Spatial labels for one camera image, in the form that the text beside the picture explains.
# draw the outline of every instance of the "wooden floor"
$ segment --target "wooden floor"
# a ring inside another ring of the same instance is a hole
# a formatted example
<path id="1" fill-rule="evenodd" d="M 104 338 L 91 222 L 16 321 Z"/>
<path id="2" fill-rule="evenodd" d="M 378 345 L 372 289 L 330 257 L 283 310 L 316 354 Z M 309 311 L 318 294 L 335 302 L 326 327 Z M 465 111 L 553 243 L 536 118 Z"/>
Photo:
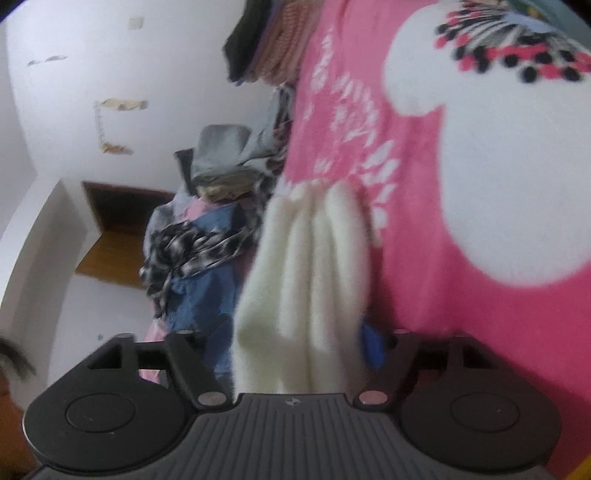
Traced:
<path id="1" fill-rule="evenodd" d="M 76 268 L 76 273 L 99 280 L 142 288 L 138 271 L 144 263 L 139 235 L 106 231 Z"/>

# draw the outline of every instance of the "white towel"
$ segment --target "white towel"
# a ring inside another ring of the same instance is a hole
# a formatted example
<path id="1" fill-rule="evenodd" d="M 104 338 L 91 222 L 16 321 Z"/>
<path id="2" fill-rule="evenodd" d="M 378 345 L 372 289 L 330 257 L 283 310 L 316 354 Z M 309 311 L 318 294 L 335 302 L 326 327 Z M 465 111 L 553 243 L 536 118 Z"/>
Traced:
<path id="1" fill-rule="evenodd" d="M 239 393 L 276 393 L 277 316 L 283 265 L 294 205 L 269 202 L 264 230 L 234 316 L 232 369 Z"/>
<path id="2" fill-rule="evenodd" d="M 311 392 L 308 354 L 310 270 L 312 264 L 311 217 L 313 190 L 304 184 L 291 195 L 296 214 L 287 242 L 279 300 L 277 393 Z"/>
<path id="3" fill-rule="evenodd" d="M 235 316 L 236 395 L 356 394 L 368 372 L 360 338 L 369 247 L 350 187 L 301 184 L 268 206 Z"/>
<path id="4" fill-rule="evenodd" d="M 333 239 L 324 209 L 324 189 L 316 191 L 310 281 L 310 376 L 314 393 L 348 390 L 335 315 Z"/>
<path id="5" fill-rule="evenodd" d="M 362 316 L 369 302 L 368 233 L 355 194 L 345 182 L 336 183 L 328 191 L 325 205 L 335 252 L 337 334 L 345 352 L 347 392 L 355 395 L 369 378 L 360 336 Z"/>

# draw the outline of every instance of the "blue cloth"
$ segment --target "blue cloth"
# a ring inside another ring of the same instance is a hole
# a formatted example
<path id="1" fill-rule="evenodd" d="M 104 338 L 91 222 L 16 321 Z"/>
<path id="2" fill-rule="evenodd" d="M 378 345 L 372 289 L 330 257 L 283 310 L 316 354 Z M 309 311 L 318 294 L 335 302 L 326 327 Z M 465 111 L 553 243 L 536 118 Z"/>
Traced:
<path id="1" fill-rule="evenodd" d="M 195 226 L 212 229 L 240 229 L 246 224 L 236 204 L 220 207 L 196 219 Z M 192 277 L 174 278 L 168 297 L 166 325 L 170 331 L 194 330 L 205 333 L 203 363 L 213 371 L 226 393 L 232 394 L 232 315 L 241 289 L 241 274 L 235 261 L 200 272 Z"/>
<path id="2" fill-rule="evenodd" d="M 361 326 L 363 357 L 372 372 L 377 372 L 386 361 L 386 341 L 384 336 L 369 326 L 364 320 Z"/>

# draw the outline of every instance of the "metal screw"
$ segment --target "metal screw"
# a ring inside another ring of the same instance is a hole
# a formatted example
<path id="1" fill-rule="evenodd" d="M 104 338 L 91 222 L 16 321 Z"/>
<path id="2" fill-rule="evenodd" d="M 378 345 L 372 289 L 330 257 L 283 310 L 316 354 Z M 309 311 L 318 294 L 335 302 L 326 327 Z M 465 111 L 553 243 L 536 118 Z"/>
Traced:
<path id="1" fill-rule="evenodd" d="M 197 401 L 204 407 L 219 407 L 228 398 L 222 392 L 205 392 L 199 395 Z"/>
<path id="2" fill-rule="evenodd" d="M 368 390 L 359 396 L 363 405 L 381 405 L 388 401 L 388 396 L 379 390 Z"/>

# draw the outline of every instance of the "pink blanket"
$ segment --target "pink blanket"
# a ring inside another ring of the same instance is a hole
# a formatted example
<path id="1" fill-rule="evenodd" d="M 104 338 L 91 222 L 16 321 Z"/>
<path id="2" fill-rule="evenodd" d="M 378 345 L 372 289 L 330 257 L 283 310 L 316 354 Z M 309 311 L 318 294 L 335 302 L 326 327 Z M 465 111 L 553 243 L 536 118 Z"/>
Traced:
<path id="1" fill-rule="evenodd" d="M 326 0 L 280 185 L 358 188 L 376 316 L 507 358 L 560 409 L 558 476 L 591 453 L 590 71 L 498 7 Z"/>

